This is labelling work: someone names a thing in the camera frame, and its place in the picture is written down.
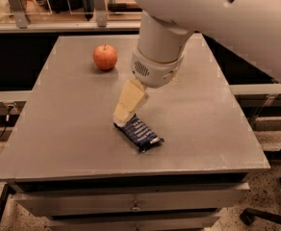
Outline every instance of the gray tabletop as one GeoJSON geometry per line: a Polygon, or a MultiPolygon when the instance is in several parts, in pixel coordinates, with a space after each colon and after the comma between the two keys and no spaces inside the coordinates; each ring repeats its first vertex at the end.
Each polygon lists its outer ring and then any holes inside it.
{"type": "Polygon", "coordinates": [[[133,75],[138,36],[60,37],[0,158],[0,181],[248,172],[268,161],[204,38],[193,35],[177,83],[148,90],[138,116],[165,143],[139,154],[113,125],[121,88],[133,75]],[[115,69],[91,54],[109,43],[115,69]]]}

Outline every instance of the cable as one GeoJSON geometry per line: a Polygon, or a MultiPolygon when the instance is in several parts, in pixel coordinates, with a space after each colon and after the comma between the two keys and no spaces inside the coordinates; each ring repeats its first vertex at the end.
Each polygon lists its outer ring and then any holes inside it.
{"type": "Polygon", "coordinates": [[[3,135],[5,134],[7,127],[8,127],[8,123],[9,123],[9,118],[10,118],[10,112],[13,108],[9,107],[8,111],[7,111],[7,115],[6,115],[6,121],[5,121],[5,128],[3,130],[3,132],[0,135],[0,138],[3,137],[3,135]]]}

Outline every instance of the drawer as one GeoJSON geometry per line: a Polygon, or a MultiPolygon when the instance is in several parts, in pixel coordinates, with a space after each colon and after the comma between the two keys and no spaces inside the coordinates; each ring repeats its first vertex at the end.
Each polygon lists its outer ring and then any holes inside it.
{"type": "Polygon", "coordinates": [[[211,227],[218,218],[216,213],[75,218],[49,221],[48,226],[54,231],[187,231],[211,227]]]}
{"type": "Polygon", "coordinates": [[[18,193],[14,199],[36,217],[55,217],[231,207],[248,190],[247,183],[202,184],[18,193]]]}

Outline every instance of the drawer knob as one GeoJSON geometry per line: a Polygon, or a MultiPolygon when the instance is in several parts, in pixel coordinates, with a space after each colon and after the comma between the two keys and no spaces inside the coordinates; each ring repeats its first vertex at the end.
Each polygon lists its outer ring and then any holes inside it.
{"type": "Polygon", "coordinates": [[[138,205],[138,201],[134,201],[134,205],[131,208],[132,212],[140,212],[141,211],[141,207],[138,205]]]}

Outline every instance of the floor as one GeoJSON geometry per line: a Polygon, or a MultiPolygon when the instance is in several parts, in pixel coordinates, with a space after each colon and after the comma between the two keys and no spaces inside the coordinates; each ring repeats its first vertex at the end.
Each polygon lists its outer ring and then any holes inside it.
{"type": "MultiPolygon", "coordinates": [[[[11,128],[6,131],[0,140],[0,154],[9,138],[11,128]]],[[[274,146],[281,146],[281,131],[256,132],[256,136],[265,148],[272,149],[274,146]]],[[[281,225],[269,221],[256,219],[251,226],[243,224],[239,218],[244,208],[251,207],[259,210],[270,211],[281,215],[281,161],[271,162],[271,170],[266,172],[251,173],[247,180],[250,185],[250,192],[234,207],[221,210],[221,218],[206,231],[233,231],[233,230],[255,230],[255,231],[281,231],[281,225]]],[[[50,231],[46,227],[46,218],[35,218],[30,213],[18,206],[13,197],[9,198],[8,204],[2,218],[0,231],[50,231]]]]}

